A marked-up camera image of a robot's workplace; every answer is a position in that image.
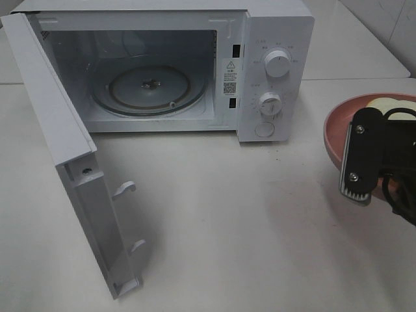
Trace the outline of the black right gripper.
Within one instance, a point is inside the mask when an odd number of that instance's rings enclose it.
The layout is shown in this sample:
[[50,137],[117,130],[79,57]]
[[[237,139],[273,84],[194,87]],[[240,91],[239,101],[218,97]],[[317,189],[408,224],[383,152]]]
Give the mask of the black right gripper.
[[390,120],[382,117],[383,153],[379,179],[415,181],[415,120]]

